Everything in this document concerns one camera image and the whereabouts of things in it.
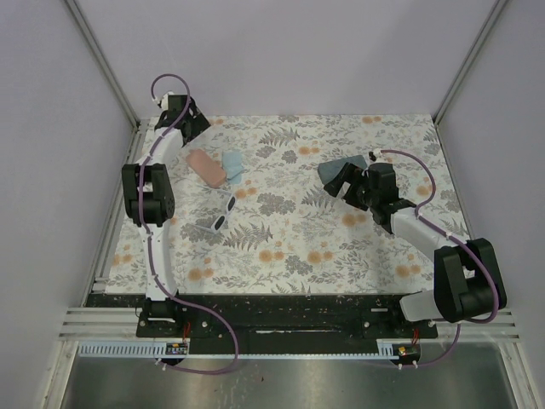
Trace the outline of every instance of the eyeglasses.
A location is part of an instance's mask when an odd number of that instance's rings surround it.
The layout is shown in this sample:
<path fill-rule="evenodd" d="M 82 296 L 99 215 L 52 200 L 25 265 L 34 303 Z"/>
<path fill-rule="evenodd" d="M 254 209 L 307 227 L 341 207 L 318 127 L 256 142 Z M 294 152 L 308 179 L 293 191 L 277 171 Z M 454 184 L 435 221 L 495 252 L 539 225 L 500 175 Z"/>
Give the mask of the eyeglasses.
<path fill-rule="evenodd" d="M 229 200 L 227 201 L 227 204 L 226 204 L 225 215 L 219 216 L 217 219 L 215 219 L 211 227 L 207 228 L 205 226 L 199 226 L 198 224 L 193 224 L 193 226 L 195 226 L 196 228 L 200 228 L 201 230 L 204 230 L 205 232 L 216 234 L 220 230 L 221 226 L 225 224 L 225 221 L 231 214 L 232 209 L 235 207 L 235 203 L 237 203 L 237 198 L 235 197 L 234 194 L 232 194 L 231 192 L 228 192 L 227 190 L 214 189 L 212 187 L 203 186 L 203 185 L 199 185 L 199 186 L 202 187 L 203 189 L 213 190 L 214 192 L 229 195 Z"/>

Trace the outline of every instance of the blue cloth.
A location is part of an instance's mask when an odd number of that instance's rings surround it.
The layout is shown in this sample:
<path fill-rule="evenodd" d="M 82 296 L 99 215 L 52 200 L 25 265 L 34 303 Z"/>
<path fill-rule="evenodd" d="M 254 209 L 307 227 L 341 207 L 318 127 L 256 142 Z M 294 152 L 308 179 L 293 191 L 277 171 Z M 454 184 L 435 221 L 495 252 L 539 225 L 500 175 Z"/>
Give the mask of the blue cloth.
<path fill-rule="evenodd" d="M 325 162 L 318 165 L 318 175 L 320 176 L 320 181 L 322 181 L 324 185 L 332 181 L 333 178 L 339 174 L 345 163 L 355 164 L 361 169 L 367 168 L 367 163 L 362 155 L 332 160 L 330 162 Z"/>
<path fill-rule="evenodd" d="M 223 170 L 227 173 L 229 183 L 236 185 L 242 181 L 242 153 L 240 151 L 224 152 L 221 155 Z"/>

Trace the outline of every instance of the floral tablecloth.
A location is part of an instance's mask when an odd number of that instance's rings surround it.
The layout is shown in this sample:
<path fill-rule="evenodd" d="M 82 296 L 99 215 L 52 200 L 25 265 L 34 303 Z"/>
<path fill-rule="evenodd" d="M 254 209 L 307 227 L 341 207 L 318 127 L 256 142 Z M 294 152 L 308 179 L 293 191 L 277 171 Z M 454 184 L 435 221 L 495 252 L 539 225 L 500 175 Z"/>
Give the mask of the floral tablecloth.
<path fill-rule="evenodd" d="M 190 293 L 395 293 L 432 288 L 432 263 L 402 239 L 385 233 L 370 213 L 331 198 L 318 178 L 322 162 L 376 147 L 422 158 L 437 179 L 436 199 L 424 213 L 467 235 L 432 119 L 428 115 L 304 115 L 213 117 L 212 126 L 178 155 L 169 169 L 176 211 L 170 254 L 181 292 Z M 153 139 L 146 125 L 144 149 Z M 201 217 L 206 194 L 184 158 L 202 148 L 221 160 L 238 149 L 242 183 L 224 188 L 238 202 L 227 226 L 214 235 L 189 224 Z M 400 194 L 416 203 L 431 191 L 426 174 L 409 158 L 395 164 Z M 210 224 L 210 213 L 199 224 Z M 107 293 L 143 293 L 142 245 L 125 217 L 107 281 Z"/>

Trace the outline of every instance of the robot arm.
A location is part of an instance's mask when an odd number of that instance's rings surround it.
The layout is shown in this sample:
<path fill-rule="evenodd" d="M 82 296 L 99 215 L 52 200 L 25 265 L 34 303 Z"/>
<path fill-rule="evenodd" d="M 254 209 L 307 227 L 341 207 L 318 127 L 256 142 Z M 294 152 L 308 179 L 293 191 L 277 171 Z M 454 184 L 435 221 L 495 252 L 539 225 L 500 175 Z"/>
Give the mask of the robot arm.
<path fill-rule="evenodd" d="M 177 286 L 172 274 L 169 254 L 170 219 L 175 211 L 175 199 L 170 186 L 167 168 L 172 165 L 179 151 L 209 127 L 209 122 L 198 110 L 195 101 L 191 99 L 189 109 L 184 118 L 168 133 L 164 133 L 178 118 L 186 104 L 186 95 L 165 95 L 159 106 L 163 112 L 155 127 L 154 145 L 145 152 L 135 164 L 126 164 L 122 168 L 123 198 L 127 216 L 138 227 L 146 259 L 146 298 L 152 301 L 164 301 L 167 297 L 158 288 L 152 274 L 150 257 L 158 280 L 170 294 L 176 294 Z M 142 164 L 153 150 L 151 159 L 144 169 Z M 138 214 L 138 178 L 144 171 L 144 220 L 152 231 L 151 243 L 146 244 L 147 231 L 142 227 Z"/>
<path fill-rule="evenodd" d="M 410 294 L 400 301 L 407 320 L 457 322 L 492 311 L 494 294 L 484 273 L 464 249 L 453 246 L 451 240 L 416 217 L 416 205 L 399 197 L 391 164 L 374 163 L 366 170 L 345 164 L 324 189 L 337 197 L 345 183 L 350 187 L 343 200 L 358 209 L 370 210 L 375 223 L 405 239 L 433 261 L 433 290 Z M 507 296 L 492 244 L 476 239 L 467 241 L 466 246 L 485 266 L 496 287 L 499 308 L 504 308 Z M 466 279 L 464 270 L 475 274 Z"/>

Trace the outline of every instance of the white wall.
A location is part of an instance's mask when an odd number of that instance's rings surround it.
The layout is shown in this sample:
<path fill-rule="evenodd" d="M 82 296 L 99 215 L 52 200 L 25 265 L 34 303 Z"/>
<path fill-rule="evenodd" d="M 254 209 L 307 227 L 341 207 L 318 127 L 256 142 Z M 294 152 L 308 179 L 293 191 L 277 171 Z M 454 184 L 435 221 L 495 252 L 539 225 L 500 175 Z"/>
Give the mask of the white wall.
<path fill-rule="evenodd" d="M 162 72 L 208 115 L 433 113 L 494 3 L 78 1 L 142 118 Z"/>
<path fill-rule="evenodd" d="M 545 401 L 545 2 L 511 2 L 440 125 L 475 233 L 490 238 Z"/>
<path fill-rule="evenodd" d="M 59 0 L 0 14 L 0 406 L 32 407 L 130 127 Z"/>

